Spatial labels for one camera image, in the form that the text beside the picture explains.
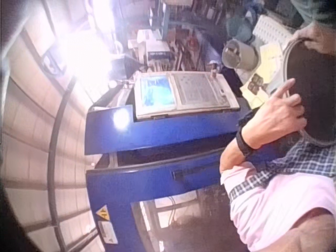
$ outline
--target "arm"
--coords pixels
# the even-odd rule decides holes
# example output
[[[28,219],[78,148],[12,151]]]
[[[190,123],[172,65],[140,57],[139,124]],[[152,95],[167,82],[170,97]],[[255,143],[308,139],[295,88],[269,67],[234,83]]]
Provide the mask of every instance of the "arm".
[[[251,148],[258,150],[263,145],[301,130],[307,125],[307,120],[302,117],[305,110],[301,105],[300,96],[293,94],[283,98],[294,83],[294,79],[286,81],[243,127],[241,134]],[[220,158],[220,173],[240,165],[245,160],[236,139],[226,147]]]

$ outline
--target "label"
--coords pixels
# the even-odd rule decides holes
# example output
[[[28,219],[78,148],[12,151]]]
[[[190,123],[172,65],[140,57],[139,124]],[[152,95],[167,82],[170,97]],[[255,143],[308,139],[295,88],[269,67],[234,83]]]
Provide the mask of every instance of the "label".
[[[107,244],[118,244],[116,233],[114,232],[114,228],[112,223],[110,222],[98,222],[98,227],[103,237],[103,240]]]
[[[109,221],[110,220],[110,215],[109,212],[107,211],[107,206],[103,206],[101,209],[96,211],[96,214],[102,217],[103,219]]]

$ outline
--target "black wristband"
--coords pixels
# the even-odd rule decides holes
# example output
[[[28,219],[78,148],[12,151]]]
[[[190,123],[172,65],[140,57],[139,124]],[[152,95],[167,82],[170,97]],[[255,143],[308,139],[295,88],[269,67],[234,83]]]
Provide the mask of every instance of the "black wristband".
[[[243,129],[243,127],[239,127],[239,130],[237,131],[237,134],[236,134],[236,140],[237,140],[238,148],[243,153],[244,157],[248,157],[255,151],[255,149],[251,148],[244,141],[243,136],[241,135],[242,134],[242,129]]]

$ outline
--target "display screen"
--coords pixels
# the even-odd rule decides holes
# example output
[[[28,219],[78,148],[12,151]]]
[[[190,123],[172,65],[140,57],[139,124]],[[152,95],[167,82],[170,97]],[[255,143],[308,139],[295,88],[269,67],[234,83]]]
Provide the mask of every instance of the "display screen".
[[[143,107],[162,107],[175,104],[173,92],[166,76],[141,78]]]

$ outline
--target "metal container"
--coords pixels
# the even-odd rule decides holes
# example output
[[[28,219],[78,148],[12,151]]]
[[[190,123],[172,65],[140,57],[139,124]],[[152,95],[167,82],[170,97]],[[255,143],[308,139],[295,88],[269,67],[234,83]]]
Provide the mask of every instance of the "metal container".
[[[231,39],[222,54],[223,64],[228,68],[253,70],[258,65],[258,56],[253,47],[237,39]]]
[[[308,50],[302,40],[288,45],[283,59],[284,81],[295,78],[287,96],[298,93],[308,124],[301,135],[320,146],[336,143],[336,58]]]

